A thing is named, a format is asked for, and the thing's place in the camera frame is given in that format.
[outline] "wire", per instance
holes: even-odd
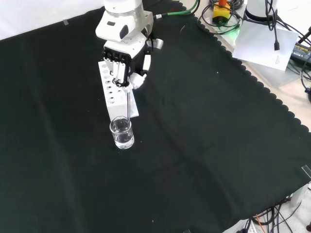
[[[262,229],[263,233],[266,233],[266,232],[264,231],[264,229],[263,229],[263,227],[262,227],[261,223],[260,223],[260,220],[259,220],[259,218],[258,218],[258,215],[256,215],[256,218],[257,218],[257,221],[258,221],[258,223],[259,223],[259,225],[260,225],[260,227],[261,227],[261,229]]]
[[[269,212],[271,212],[271,209],[273,209],[273,208],[269,208],[270,210],[267,210],[265,213],[263,213],[263,214],[261,214],[261,215],[258,215],[258,217],[262,217],[262,216],[264,216],[266,213],[269,213]]]
[[[291,63],[291,61],[288,61],[288,64],[290,64],[291,65],[291,67],[293,67],[294,68],[294,70],[296,70],[297,71],[297,73],[296,74],[300,74],[300,71],[293,65],[293,63]],[[308,79],[308,80],[310,80],[311,81],[311,78],[310,77],[307,77],[307,76],[303,76],[305,79]]]
[[[201,3],[201,1],[198,0],[198,4],[196,4],[196,8],[194,9],[194,11],[192,11],[190,14],[185,14],[185,15],[182,15],[182,16],[192,16],[192,15],[194,15],[194,13],[199,9],[200,3]]]
[[[267,224],[267,233],[269,233],[269,224]]]
[[[268,2],[268,0],[265,0],[268,28],[269,28],[270,31],[274,30],[274,34],[275,34],[275,38],[276,38],[275,43],[274,43],[274,50],[279,50],[280,49],[280,45],[279,45],[279,42],[277,41],[277,33],[276,33],[277,10],[274,11],[272,5],[273,5],[273,0],[271,0],[270,2]]]
[[[278,223],[278,217],[279,217],[279,213],[280,213],[280,209],[281,209],[281,205],[278,206],[278,209],[277,209],[277,219],[276,219],[276,225],[277,225],[277,233],[280,233],[280,229],[279,229],[279,223]]]
[[[175,16],[175,15],[185,15],[191,14],[191,11],[195,8],[195,6],[198,4],[198,0],[195,1],[194,5],[189,9],[189,10],[185,10],[185,11],[179,11],[179,12],[169,12],[167,13],[168,16]]]
[[[252,219],[249,218],[247,220],[246,224],[245,224],[245,227],[244,227],[245,231],[244,231],[244,233],[248,232],[248,230],[249,230],[249,228],[251,226],[251,223],[252,223]]]
[[[188,9],[188,10],[178,11],[178,12],[168,12],[168,13],[163,13],[163,14],[155,15],[154,19],[162,18],[162,17],[165,17],[165,16],[192,16],[198,10],[199,5],[200,5],[200,0],[195,0],[194,5],[190,9]]]
[[[281,223],[283,223],[283,222],[285,222],[285,221],[288,220],[291,216],[293,216],[294,213],[296,212],[296,210],[300,207],[300,205],[301,205],[301,202],[300,202],[300,204],[297,206],[297,208],[292,212],[292,214],[291,214],[288,218],[286,218],[286,219],[284,219],[283,221],[281,221],[280,223],[278,223],[278,225],[281,224]]]
[[[290,229],[291,233],[293,233],[291,227],[288,225],[287,221],[285,220],[285,218],[284,218],[283,215],[281,214],[280,209],[281,209],[281,208],[279,208],[279,210],[277,209],[278,214],[281,215],[281,217],[284,219],[284,222],[285,222],[286,226]]]
[[[286,28],[288,31],[292,31],[291,29],[295,30],[296,32],[298,32],[300,35],[302,35],[302,37],[299,36],[300,39],[304,38],[305,35],[303,35],[300,31],[298,31],[296,28],[292,27],[291,25],[289,25],[288,23],[285,23],[279,16],[276,17],[276,22],[281,25],[282,27]],[[305,42],[311,46],[311,40],[309,38],[305,39]]]
[[[211,26],[211,27],[227,27],[227,28],[231,28],[231,29],[229,29],[229,30],[227,30],[227,31],[225,31],[225,32],[217,32],[217,33],[209,32],[210,34],[213,34],[213,35],[223,35],[223,34],[227,34],[227,33],[231,32],[231,31],[234,31],[234,30],[236,30],[237,28],[239,28],[239,27],[240,27],[240,21],[242,20],[242,17],[235,11],[235,4],[234,4],[234,1],[227,2],[227,3],[230,5],[230,8],[225,7],[225,6],[220,6],[220,5],[216,4],[217,2],[218,2],[218,0],[213,0],[211,4],[207,5],[207,6],[204,8],[204,10],[203,10],[202,13],[201,13],[201,16],[200,16],[200,17],[198,18],[198,20],[197,20],[197,25],[199,26],[199,28],[200,28],[201,30],[205,31],[205,30],[200,26],[200,22],[199,22],[199,21],[200,21],[201,19],[202,19],[207,25],[209,25],[209,26]],[[220,7],[220,8],[225,8],[225,9],[229,10],[230,13],[231,13],[231,15],[230,15],[228,21],[231,19],[232,16],[234,16],[234,17],[237,19],[238,22],[237,22],[236,24],[234,24],[234,25],[226,25],[226,23],[221,23],[221,24],[218,24],[218,25],[213,25],[213,24],[208,23],[208,22],[206,21],[206,19],[204,18],[203,15],[205,14],[205,12],[206,12],[209,8],[214,7],[214,6],[218,6],[218,7]]]
[[[276,218],[276,215],[275,215],[275,212],[274,212],[274,207],[270,207],[270,209],[271,209],[270,211],[272,211],[271,218],[270,218],[270,219],[267,219],[266,222],[261,222],[261,224],[262,224],[263,226],[269,225],[269,224],[272,223],[272,222],[274,221],[274,219]],[[254,217],[252,217],[252,221],[253,221],[255,224],[259,225],[259,222],[258,222]]]
[[[309,56],[308,59],[305,61],[305,63],[303,64],[303,67],[302,67],[302,69],[301,69],[301,71],[300,71],[300,80],[301,80],[301,83],[302,83],[303,87],[305,88],[305,92],[308,93],[308,94],[311,92],[311,90],[310,90],[310,88],[307,88],[307,87],[305,86],[304,82],[303,82],[303,76],[304,76],[304,75],[303,75],[303,72],[305,72],[305,73],[310,77],[310,75],[305,71],[306,65],[307,65],[308,61],[310,60],[310,58],[311,58],[311,56]]]

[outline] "white paper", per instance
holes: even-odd
[[[263,66],[285,70],[298,38],[298,33],[276,29],[280,50],[274,50],[275,34],[268,26],[244,21],[233,57]]]
[[[252,223],[251,223],[251,225],[250,225],[250,228],[248,229],[248,232],[247,232],[247,233],[257,233],[253,221],[252,221]]]

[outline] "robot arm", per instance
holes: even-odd
[[[142,85],[150,67],[153,15],[143,10],[141,0],[104,0],[104,5],[96,35],[106,40],[104,60],[113,82],[130,92]]]

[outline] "power adapter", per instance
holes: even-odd
[[[304,64],[306,60],[311,56],[311,48],[296,43],[291,54],[291,59],[298,63]]]

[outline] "green cable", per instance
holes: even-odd
[[[195,1],[193,7],[191,7],[189,10],[180,11],[180,12],[170,12],[170,13],[167,13],[167,15],[175,16],[175,15],[185,15],[185,14],[191,13],[191,11],[195,8],[196,4],[198,4],[198,0]]]

